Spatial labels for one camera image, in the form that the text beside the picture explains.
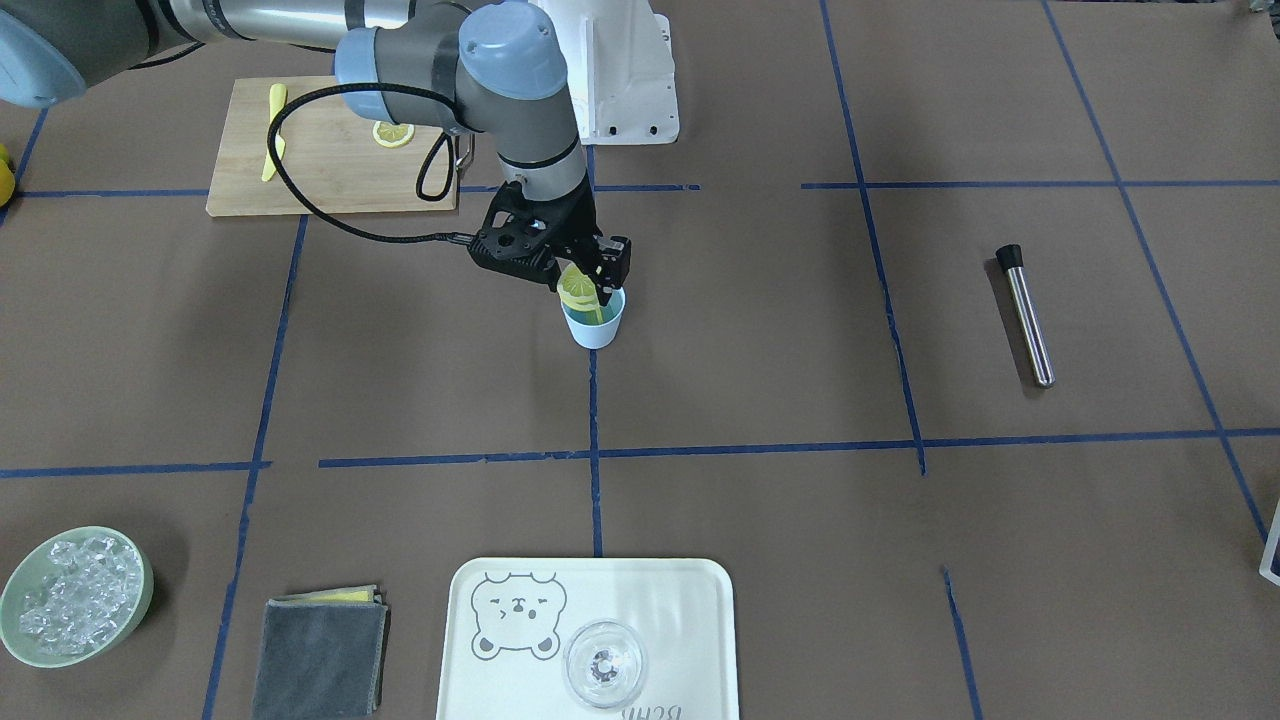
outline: bowl of ice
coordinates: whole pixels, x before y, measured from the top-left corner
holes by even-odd
[[[18,565],[0,594],[0,641],[35,667],[65,667],[118,646],[151,603],[151,564],[124,533],[59,533]]]

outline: white cup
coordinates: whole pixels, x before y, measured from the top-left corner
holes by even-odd
[[[579,322],[570,314],[567,305],[561,302],[561,310],[564,313],[564,322],[568,323],[568,332],[573,334],[573,341],[588,350],[599,350],[605,345],[613,342],[613,336],[618,334],[618,323],[622,322],[622,311],[627,307],[627,292],[622,288],[613,291],[613,297],[609,299],[609,307],[618,304],[618,311],[613,314],[604,324],[589,325],[586,323]]]

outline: blue joint cap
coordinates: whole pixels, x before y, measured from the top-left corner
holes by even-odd
[[[550,97],[568,82],[568,65],[550,17],[525,0],[485,5],[458,29],[462,67],[485,88],[516,100]]]
[[[374,44],[378,31],[356,28],[338,42],[333,54],[333,74],[339,83],[380,82],[378,79],[378,59],[374,56]],[[387,110],[387,100],[381,92],[347,92],[342,96],[351,111],[370,120],[394,122]]]
[[[84,76],[36,31],[0,10],[0,100],[51,108],[84,95]]]

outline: robotic arm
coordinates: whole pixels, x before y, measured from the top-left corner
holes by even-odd
[[[47,108],[183,42],[224,40],[335,49],[340,83],[378,83],[344,94],[361,117],[493,133],[507,182],[467,241],[476,264],[554,290],[557,258],[570,260],[602,304],[622,287],[631,242],[596,225],[556,28],[525,0],[474,13],[417,0],[0,0],[0,99]]]

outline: wooden cutting board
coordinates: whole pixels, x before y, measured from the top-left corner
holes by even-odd
[[[284,187],[279,173],[262,182],[268,95],[276,82],[288,86],[289,100],[337,85],[332,76],[236,81],[205,205],[215,218],[307,211]],[[439,202],[425,202],[413,193],[419,169],[439,133],[439,128],[419,126],[407,145],[383,147],[374,142],[374,122],[352,113],[337,95],[301,108],[280,131],[287,143],[283,161],[289,177],[311,202],[333,214],[456,208],[457,182]],[[447,169],[448,155],[442,147],[424,183],[429,193],[444,186]]]

